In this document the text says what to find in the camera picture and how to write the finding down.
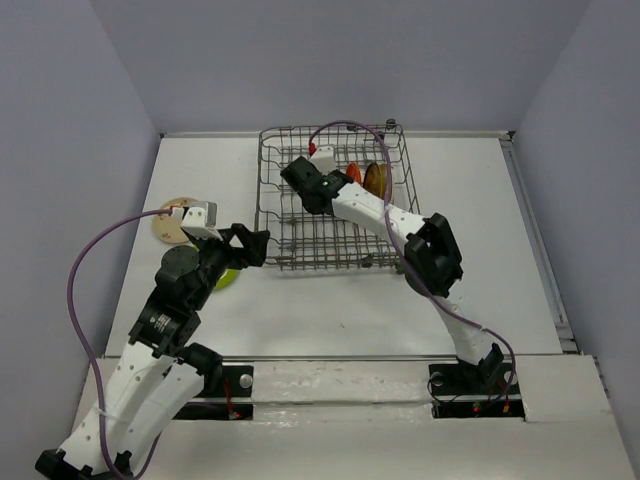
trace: tan plate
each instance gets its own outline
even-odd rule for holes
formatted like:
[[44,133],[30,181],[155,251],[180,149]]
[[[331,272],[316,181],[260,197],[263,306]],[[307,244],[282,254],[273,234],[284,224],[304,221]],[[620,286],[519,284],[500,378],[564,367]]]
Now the tan plate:
[[[362,186],[367,192],[376,197],[384,198],[384,191],[387,188],[387,164],[378,164],[376,162],[370,164],[364,174]],[[393,191],[389,201],[391,200],[393,200]]]
[[[191,202],[195,202],[195,198],[178,197],[165,202],[160,208],[169,208],[171,206],[184,207]],[[151,231],[156,238],[164,243],[177,244],[186,243],[189,240],[187,236],[180,230],[180,220],[171,218],[169,215],[157,215],[151,220]]]

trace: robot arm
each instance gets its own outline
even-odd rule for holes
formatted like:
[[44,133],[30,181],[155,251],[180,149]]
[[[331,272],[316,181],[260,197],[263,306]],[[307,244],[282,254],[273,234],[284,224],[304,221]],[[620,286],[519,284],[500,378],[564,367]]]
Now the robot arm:
[[[208,202],[174,208],[172,216],[182,218],[196,248],[178,246],[163,256],[156,287],[104,389],[104,411],[96,402],[60,448],[42,453],[36,469],[47,478],[115,478],[101,435],[116,469],[129,474],[184,404],[222,375],[220,355],[197,343],[185,345],[226,269],[262,266],[269,232],[250,232],[241,224],[217,230],[216,205]],[[233,237],[241,248],[231,246]]]
[[[311,214],[327,214],[353,222],[379,237],[390,240],[382,199],[370,194],[344,173],[334,170],[323,175],[304,157],[291,162],[281,172],[284,180],[300,196]],[[462,278],[462,255],[447,219],[436,213],[430,218],[389,205],[392,235],[404,249],[405,259],[432,295],[454,313],[460,308],[448,302],[449,289]],[[409,285],[420,293],[412,276]],[[483,384],[492,383],[504,356],[485,332],[466,325],[437,309],[455,346],[459,362]]]

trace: white panel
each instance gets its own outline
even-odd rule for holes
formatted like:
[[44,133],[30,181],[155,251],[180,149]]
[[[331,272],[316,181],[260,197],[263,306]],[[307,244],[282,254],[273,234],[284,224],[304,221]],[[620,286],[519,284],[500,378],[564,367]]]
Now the white panel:
[[632,480],[592,359],[519,360],[533,421],[434,420],[418,398],[428,362],[260,362],[254,420],[171,422],[148,478]]
[[152,480],[633,480],[611,417],[430,420],[426,409],[290,407],[253,422],[173,422]]
[[566,422],[611,415],[593,358],[522,357],[517,363],[528,422]]
[[[451,299],[519,353],[559,353],[549,305],[495,139],[407,140],[424,215],[449,218],[465,275]],[[254,138],[164,139],[145,209],[178,196],[218,203],[218,225],[253,225]],[[168,246],[142,222],[107,349],[118,355]],[[391,271],[243,271],[215,292],[193,340],[223,355],[451,355],[434,307]]]

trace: gray wall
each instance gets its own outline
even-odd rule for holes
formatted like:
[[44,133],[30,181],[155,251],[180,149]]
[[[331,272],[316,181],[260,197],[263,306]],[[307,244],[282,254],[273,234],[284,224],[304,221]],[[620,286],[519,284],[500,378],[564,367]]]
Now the gray wall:
[[[139,211],[158,138],[91,6],[0,2],[0,477],[68,435],[87,361],[65,284],[95,233]],[[101,353],[134,231],[96,249],[77,308]]]
[[595,0],[516,135],[580,346],[640,474],[640,2]]
[[515,129],[588,0],[92,0],[160,131]]

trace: wire rack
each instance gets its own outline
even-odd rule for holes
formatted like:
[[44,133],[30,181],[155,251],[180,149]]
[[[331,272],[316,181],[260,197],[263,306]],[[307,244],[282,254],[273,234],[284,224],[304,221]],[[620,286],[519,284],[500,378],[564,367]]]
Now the wire rack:
[[[384,134],[393,174],[393,203],[419,213],[418,197],[402,126],[388,121],[371,125]],[[270,128],[260,133],[255,228],[271,231],[268,265],[281,270],[398,268],[393,247],[357,225],[329,215],[307,213],[280,171],[300,155],[308,156],[309,137],[316,126]],[[336,125],[314,138],[316,146],[334,147],[337,168],[355,162],[362,171],[384,163],[382,149],[365,130]]]

